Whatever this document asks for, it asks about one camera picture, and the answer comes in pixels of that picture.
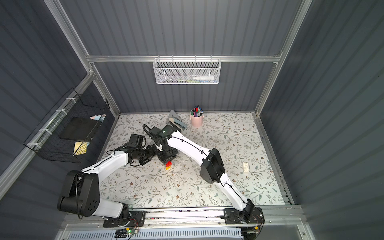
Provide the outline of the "white lego plate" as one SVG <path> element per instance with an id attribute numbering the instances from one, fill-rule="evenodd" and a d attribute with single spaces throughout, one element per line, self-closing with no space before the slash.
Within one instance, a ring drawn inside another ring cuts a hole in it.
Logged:
<path id="1" fill-rule="evenodd" d="M 249 163 L 243 162 L 243 172 L 244 173 L 249 173 L 250 172 L 250 166 Z"/>

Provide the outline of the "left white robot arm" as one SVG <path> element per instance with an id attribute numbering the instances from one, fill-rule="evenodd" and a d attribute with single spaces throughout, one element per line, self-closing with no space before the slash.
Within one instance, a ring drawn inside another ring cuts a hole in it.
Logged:
<path id="1" fill-rule="evenodd" d="M 80 171 L 70 171 L 59 196 L 58 210 L 76 214 L 80 219 L 90 216 L 128 218 L 127 205 L 102 199 L 100 183 L 123 166 L 134 167 L 135 160 L 139 161 L 138 166 L 148 163 L 155 153 L 151 146 L 145 147 L 145 143 L 144 136 L 132 134 L 127 143 L 112 150 L 112 153 L 100 162 Z"/>

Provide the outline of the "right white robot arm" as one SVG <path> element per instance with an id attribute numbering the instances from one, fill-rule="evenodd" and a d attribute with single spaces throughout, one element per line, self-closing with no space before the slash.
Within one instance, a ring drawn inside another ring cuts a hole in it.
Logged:
<path id="1" fill-rule="evenodd" d="M 154 141 L 152 148 L 159 160 L 168 164 L 183 153 L 200 166 L 201 178 L 209 184 L 217 186 L 238 211 L 239 219 L 249 223 L 255 209 L 254 203 L 245 197 L 228 176 L 219 150 L 204 148 L 185 137 L 178 128 L 166 125 L 164 128 L 150 128 L 143 125 L 145 133 Z"/>

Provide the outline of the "grey stapler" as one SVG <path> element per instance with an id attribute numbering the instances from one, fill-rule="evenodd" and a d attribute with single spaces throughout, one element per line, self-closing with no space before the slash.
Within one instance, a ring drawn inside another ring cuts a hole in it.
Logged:
<path id="1" fill-rule="evenodd" d="M 182 122 L 182 119 L 179 117 L 179 115 L 174 110 L 170 111 L 167 123 L 174 126 L 175 128 L 180 129 L 181 132 L 186 130 L 186 128 L 187 128 L 187 125 Z"/>

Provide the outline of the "pink pen cup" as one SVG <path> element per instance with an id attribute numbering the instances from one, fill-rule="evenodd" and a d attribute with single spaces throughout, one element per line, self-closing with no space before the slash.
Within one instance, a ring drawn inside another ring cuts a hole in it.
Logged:
<path id="1" fill-rule="evenodd" d="M 190 114 L 190 119 L 191 119 L 192 126 L 195 127 L 195 128 L 199 128 L 199 127 L 201 127 L 203 125 L 204 114 L 203 114 L 202 117 L 199 117 L 199 118 L 194 118 Z"/>

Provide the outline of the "pens in cup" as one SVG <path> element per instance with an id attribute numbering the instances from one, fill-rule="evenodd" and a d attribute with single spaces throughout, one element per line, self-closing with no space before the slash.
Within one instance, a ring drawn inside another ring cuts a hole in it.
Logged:
<path id="1" fill-rule="evenodd" d="M 199 117 L 202 117 L 204 112 L 202 111 L 202 109 L 200 108 L 200 106 L 196 106 L 195 108 L 193 108 L 190 112 L 191 116 L 194 117 L 194 118 L 199 118 Z"/>

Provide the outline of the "pastel eraser block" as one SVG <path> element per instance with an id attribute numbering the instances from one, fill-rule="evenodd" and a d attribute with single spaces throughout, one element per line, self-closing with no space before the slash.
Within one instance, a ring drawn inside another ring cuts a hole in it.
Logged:
<path id="1" fill-rule="evenodd" d="M 103 122 L 104 119 L 106 117 L 106 114 L 103 114 L 103 115 L 96 115 L 96 116 L 92 116 L 90 117 L 91 120 L 95 120 L 95 121 L 101 121 Z"/>

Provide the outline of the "yellow sticky notes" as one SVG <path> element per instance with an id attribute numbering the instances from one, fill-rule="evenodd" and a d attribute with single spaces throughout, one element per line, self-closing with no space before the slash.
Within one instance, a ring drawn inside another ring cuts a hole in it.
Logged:
<path id="1" fill-rule="evenodd" d="M 79 156 L 87 153 L 90 142 L 75 142 L 74 155 Z"/>

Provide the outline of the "black notebook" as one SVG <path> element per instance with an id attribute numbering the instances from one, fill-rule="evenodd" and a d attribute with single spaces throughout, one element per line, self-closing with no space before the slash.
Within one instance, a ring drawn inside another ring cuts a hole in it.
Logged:
<path id="1" fill-rule="evenodd" d="M 59 138 L 77 142 L 90 142 L 101 124 L 101 121 L 73 117 L 64 130 L 59 134 Z"/>

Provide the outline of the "white tube in basket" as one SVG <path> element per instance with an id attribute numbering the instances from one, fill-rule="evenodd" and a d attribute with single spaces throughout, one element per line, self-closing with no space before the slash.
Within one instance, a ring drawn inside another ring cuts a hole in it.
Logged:
<path id="1" fill-rule="evenodd" d="M 195 81 L 200 81 L 200 82 L 211 82 L 215 80 L 214 76 L 196 76 L 194 77 Z"/>

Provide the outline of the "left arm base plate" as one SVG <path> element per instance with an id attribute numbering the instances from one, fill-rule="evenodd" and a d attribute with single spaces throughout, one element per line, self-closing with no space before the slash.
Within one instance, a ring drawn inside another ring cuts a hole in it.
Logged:
<path id="1" fill-rule="evenodd" d="M 142 227 L 145 222 L 145 211 L 129 211 L 118 218 L 104 217 L 104 228 L 133 228 Z"/>

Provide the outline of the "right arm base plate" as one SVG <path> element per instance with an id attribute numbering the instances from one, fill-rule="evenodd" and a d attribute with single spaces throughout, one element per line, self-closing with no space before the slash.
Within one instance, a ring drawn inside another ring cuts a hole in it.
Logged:
<path id="1" fill-rule="evenodd" d="M 261 208 L 253 208 L 250 212 L 238 211 L 236 209 L 224 209 L 224 215 L 221 219 L 227 225 L 230 224 L 253 224 L 262 225 L 265 223 L 264 214 Z"/>

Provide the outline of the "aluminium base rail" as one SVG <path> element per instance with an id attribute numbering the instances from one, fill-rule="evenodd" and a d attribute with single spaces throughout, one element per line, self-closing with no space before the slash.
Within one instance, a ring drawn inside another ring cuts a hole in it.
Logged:
<path id="1" fill-rule="evenodd" d="M 188 228 L 188 227 L 220 227 L 225 224 L 224 209 L 226 207 L 193 207 L 193 208 L 152 208 L 131 209 L 138 211 L 139 216 L 145 213 L 144 225 L 140 229 Z M 300 205 L 261 206 L 265 218 L 264 226 L 307 224 L 307 218 Z M 85 217 L 67 214 L 60 230 L 100 230 L 103 228 L 102 217 Z"/>

